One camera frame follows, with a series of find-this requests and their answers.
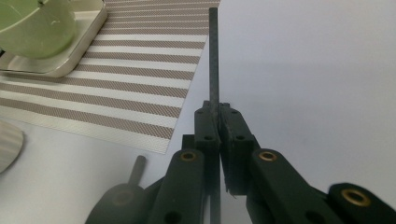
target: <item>screw hole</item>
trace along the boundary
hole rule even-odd
[[[260,153],[259,157],[264,161],[275,161],[277,159],[276,154],[269,151]]]
[[[165,215],[164,219],[166,224],[177,224],[181,221],[181,214],[177,212],[170,212]]]
[[[370,199],[357,189],[343,189],[341,194],[347,201],[360,207],[367,207],[371,203]]]
[[[193,152],[184,152],[180,157],[183,161],[193,161],[197,156]]]
[[[305,217],[311,223],[315,223],[315,224],[324,224],[324,223],[326,223],[324,217],[321,214],[317,213],[317,212],[308,211],[308,212],[305,213]]]

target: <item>white table surface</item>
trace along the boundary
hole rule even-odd
[[[396,208],[396,2],[234,1],[219,7],[220,100],[262,147],[312,186],[361,185]],[[166,155],[4,119],[21,128],[18,160],[0,174],[0,223],[84,223],[138,155],[141,186],[162,177],[193,112],[208,99],[208,45]],[[250,223],[245,198],[222,195],[223,223]]]

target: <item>green mug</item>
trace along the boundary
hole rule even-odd
[[[76,32],[70,0],[0,0],[0,49],[32,59],[58,54]]]

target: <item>striped placemat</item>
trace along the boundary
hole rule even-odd
[[[0,76],[0,116],[165,153],[219,1],[105,2],[71,74]]]

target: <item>thin metal rod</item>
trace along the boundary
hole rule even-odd
[[[210,112],[219,131],[219,25],[218,9],[209,9],[209,99]]]
[[[134,169],[131,172],[131,177],[129,177],[128,184],[129,185],[138,185],[140,179],[142,178],[143,172],[146,167],[146,157],[138,156],[136,161],[134,162]]]
[[[210,194],[210,223],[221,223],[221,198],[220,198],[220,157],[219,154],[216,159],[216,164],[213,167],[213,172],[216,174],[216,179],[213,183],[213,189]]]

